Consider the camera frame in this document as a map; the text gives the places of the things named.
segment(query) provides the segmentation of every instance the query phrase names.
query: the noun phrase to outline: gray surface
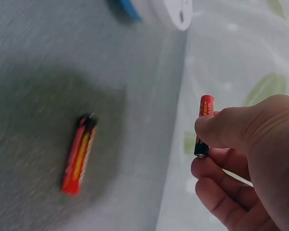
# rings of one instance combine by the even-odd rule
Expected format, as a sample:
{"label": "gray surface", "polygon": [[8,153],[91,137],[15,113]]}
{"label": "gray surface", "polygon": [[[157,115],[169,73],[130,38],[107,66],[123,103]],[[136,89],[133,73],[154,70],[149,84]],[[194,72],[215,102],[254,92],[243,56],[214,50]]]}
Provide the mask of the gray surface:
{"label": "gray surface", "polygon": [[[0,231],[155,230],[185,33],[114,0],[0,0]],[[99,130],[81,195],[59,190],[75,119]]]}

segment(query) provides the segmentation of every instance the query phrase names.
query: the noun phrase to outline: gray fabric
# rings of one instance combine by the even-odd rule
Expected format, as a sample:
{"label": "gray fabric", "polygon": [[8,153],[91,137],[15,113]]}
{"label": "gray fabric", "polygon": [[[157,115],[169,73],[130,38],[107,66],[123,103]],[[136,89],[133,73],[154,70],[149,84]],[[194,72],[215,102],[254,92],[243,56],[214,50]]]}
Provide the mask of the gray fabric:
{"label": "gray fabric", "polygon": [[[155,230],[185,40],[115,0],[0,0],[0,231]],[[72,198],[59,187],[84,112],[99,130]]]}

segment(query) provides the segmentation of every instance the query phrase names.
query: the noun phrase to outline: battery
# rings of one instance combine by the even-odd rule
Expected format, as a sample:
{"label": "battery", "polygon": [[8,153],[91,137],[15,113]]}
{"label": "battery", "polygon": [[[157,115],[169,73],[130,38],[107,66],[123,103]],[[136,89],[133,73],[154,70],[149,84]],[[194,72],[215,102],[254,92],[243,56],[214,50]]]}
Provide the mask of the battery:
{"label": "battery", "polygon": [[[199,117],[210,116],[214,112],[214,97],[210,95],[204,95],[200,101]],[[195,144],[195,156],[204,158],[209,156],[209,146],[202,142],[198,137],[196,138]]]}
{"label": "battery", "polygon": [[96,130],[97,118],[94,114],[79,118],[61,188],[66,194],[79,195]]}

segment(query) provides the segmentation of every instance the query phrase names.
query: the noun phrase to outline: human hand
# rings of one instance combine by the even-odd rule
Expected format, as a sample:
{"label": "human hand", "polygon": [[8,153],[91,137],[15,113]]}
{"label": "human hand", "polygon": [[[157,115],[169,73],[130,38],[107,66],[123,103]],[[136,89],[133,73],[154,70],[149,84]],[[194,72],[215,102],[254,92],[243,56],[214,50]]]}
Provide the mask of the human hand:
{"label": "human hand", "polygon": [[204,206],[230,231],[289,231],[289,96],[209,118],[199,118],[195,130],[210,157],[192,163]]}

